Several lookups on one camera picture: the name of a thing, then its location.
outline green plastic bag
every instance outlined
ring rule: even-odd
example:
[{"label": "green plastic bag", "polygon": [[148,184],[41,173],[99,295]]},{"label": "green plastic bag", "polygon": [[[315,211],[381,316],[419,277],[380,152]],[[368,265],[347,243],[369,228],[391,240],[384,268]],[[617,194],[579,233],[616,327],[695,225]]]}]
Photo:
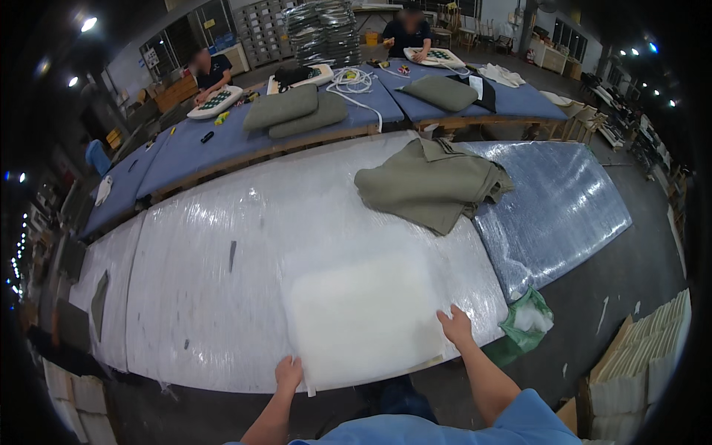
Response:
[{"label": "green plastic bag", "polygon": [[515,327],[514,321],[517,317],[517,311],[524,308],[529,302],[545,318],[550,318],[552,322],[554,321],[554,313],[546,305],[544,297],[529,286],[527,293],[509,306],[507,319],[499,323],[499,327],[502,328],[506,335],[482,347],[482,352],[498,367],[508,365],[515,358],[531,351],[539,345],[541,339],[546,335],[546,332],[536,327],[532,327],[528,331]]}]

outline green cushion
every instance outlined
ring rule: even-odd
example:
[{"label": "green cushion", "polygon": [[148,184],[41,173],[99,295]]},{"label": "green cushion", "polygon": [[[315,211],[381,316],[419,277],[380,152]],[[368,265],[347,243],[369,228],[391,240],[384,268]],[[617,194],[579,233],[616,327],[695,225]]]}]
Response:
[{"label": "green cushion", "polygon": [[269,137],[277,139],[298,133],[316,130],[326,125],[341,122],[348,116],[344,99],[334,93],[319,93],[319,107],[310,115],[299,117],[269,129]]},{"label": "green cushion", "polygon": [[474,88],[442,75],[426,75],[396,90],[452,112],[463,110],[478,99]]},{"label": "green cushion", "polygon": [[316,111],[316,85],[291,88],[284,93],[260,96],[255,99],[242,122],[245,131],[267,128]]}]

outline yellow bucket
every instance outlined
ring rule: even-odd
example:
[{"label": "yellow bucket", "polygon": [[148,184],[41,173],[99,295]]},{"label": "yellow bucket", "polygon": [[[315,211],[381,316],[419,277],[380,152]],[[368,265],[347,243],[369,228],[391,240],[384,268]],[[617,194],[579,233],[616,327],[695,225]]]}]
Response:
[{"label": "yellow bucket", "polygon": [[376,31],[366,31],[366,45],[378,46],[378,33]]}]

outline concrete floor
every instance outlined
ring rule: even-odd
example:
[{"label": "concrete floor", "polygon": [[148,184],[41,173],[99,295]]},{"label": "concrete floor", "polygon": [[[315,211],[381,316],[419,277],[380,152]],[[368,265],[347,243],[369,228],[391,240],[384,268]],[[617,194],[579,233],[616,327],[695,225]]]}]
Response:
[{"label": "concrete floor", "polygon": [[[377,49],[374,55],[383,59]],[[528,65],[514,57],[456,50],[468,62],[498,63],[520,73],[540,90],[581,99],[579,83]],[[280,64],[236,77],[247,87],[264,81]],[[498,139],[518,140],[522,127],[492,130]],[[477,140],[478,132],[462,132],[458,139]],[[596,134],[590,144],[605,164],[632,163],[624,151],[614,153]],[[633,219],[633,225],[591,259],[541,289],[555,314],[553,329],[539,347],[503,370],[520,387],[536,389],[551,407],[573,397],[577,381],[602,356],[620,323],[641,302],[637,320],[671,300],[686,287],[674,238],[666,218],[663,189],[647,181],[642,169],[607,167]],[[596,333],[604,299],[609,302]],[[567,372],[562,374],[564,365]],[[479,429],[483,423],[473,405],[465,369],[457,360],[412,374],[414,386],[425,394],[441,424]],[[267,404],[268,395],[229,394],[172,387],[174,396],[161,394],[159,384],[135,377],[133,384],[110,382],[108,399],[121,444],[221,444],[239,440]],[[353,388],[321,392],[308,399],[297,394],[292,406],[290,439],[313,438],[326,427],[353,418],[364,407]]]}]

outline blue table surface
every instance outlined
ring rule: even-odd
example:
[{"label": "blue table surface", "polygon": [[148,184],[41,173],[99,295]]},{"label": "blue table surface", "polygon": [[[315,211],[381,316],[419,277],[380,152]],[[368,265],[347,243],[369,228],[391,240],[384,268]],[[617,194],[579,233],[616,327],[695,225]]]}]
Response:
[{"label": "blue table surface", "polygon": [[[328,85],[322,85],[319,87],[319,91],[326,90]],[[263,95],[266,93],[266,88],[262,88],[258,92]],[[398,122],[405,119],[398,104],[380,82],[372,84],[371,93],[347,94],[347,96],[379,110],[383,122]],[[242,130],[242,122],[251,104],[230,107],[230,115],[222,125],[215,125],[213,119],[186,119],[176,126],[175,133],[156,156],[137,190],[135,198],[143,198],[195,172],[247,153],[257,152],[290,140],[378,123],[376,113],[353,105],[346,100],[345,102],[349,114],[343,121],[280,139],[271,139],[268,136],[268,129],[251,132]],[[214,132],[214,136],[202,144],[200,139],[211,131]]]},{"label": "blue table surface", "polygon": [[[435,105],[396,91],[395,88],[410,84],[413,80],[417,80],[429,75],[453,75],[454,73],[447,68],[432,68],[422,66],[405,60],[391,60],[390,70],[396,71],[401,65],[410,67],[410,79],[401,78],[383,70],[376,70],[381,83],[385,85],[388,92],[395,99],[398,105],[412,122],[420,122],[425,119],[438,119],[441,117],[475,117],[494,115],[491,111],[482,108],[479,105],[470,105],[467,108],[458,112],[447,112]],[[465,68],[457,70],[464,73]],[[525,83],[519,88],[510,88],[494,80],[487,79],[492,85],[496,94],[496,108],[498,116],[517,116],[517,117],[544,117],[549,119],[566,120],[566,115],[556,105],[552,104],[539,90]]]},{"label": "blue table surface", "polygon": [[[158,135],[156,142],[153,143],[148,151],[146,150],[146,144],[143,144],[109,170],[107,175],[111,176],[113,180],[111,192],[99,207],[95,206],[92,209],[87,224],[80,234],[81,238],[91,235],[102,225],[134,206],[136,191],[169,134],[170,129],[164,131]],[[98,187],[92,191],[92,196],[96,197],[97,193]]]}]

